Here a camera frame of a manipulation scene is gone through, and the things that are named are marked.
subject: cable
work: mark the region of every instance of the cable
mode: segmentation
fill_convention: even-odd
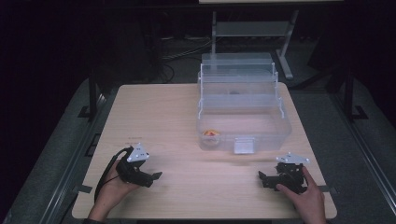
[[[62,216],[61,221],[59,222],[59,224],[62,224],[64,222],[64,218],[66,217],[66,215],[69,212],[69,210],[72,207],[72,205],[76,202],[77,196],[78,195],[76,195],[74,197],[73,201],[67,206],[66,211],[64,212],[64,215]]]
[[[98,197],[98,195],[99,195],[99,192],[100,192],[100,189],[102,188],[102,186],[103,186],[105,183],[108,182],[108,181],[105,182],[106,176],[108,175],[108,172],[110,171],[110,169],[111,169],[111,167],[113,166],[114,162],[116,162],[117,157],[118,157],[122,152],[128,152],[128,151],[129,151],[128,148],[125,148],[125,149],[119,151],[116,155],[114,155],[113,158],[111,158],[111,161],[108,163],[108,165],[107,165],[105,171],[103,172],[103,174],[102,174],[102,176],[100,177],[99,182],[98,182],[98,184],[97,184],[97,186],[96,186],[95,195],[94,195],[94,197],[93,197],[93,201],[94,201],[94,202],[96,202],[96,199],[97,199],[97,197]]]

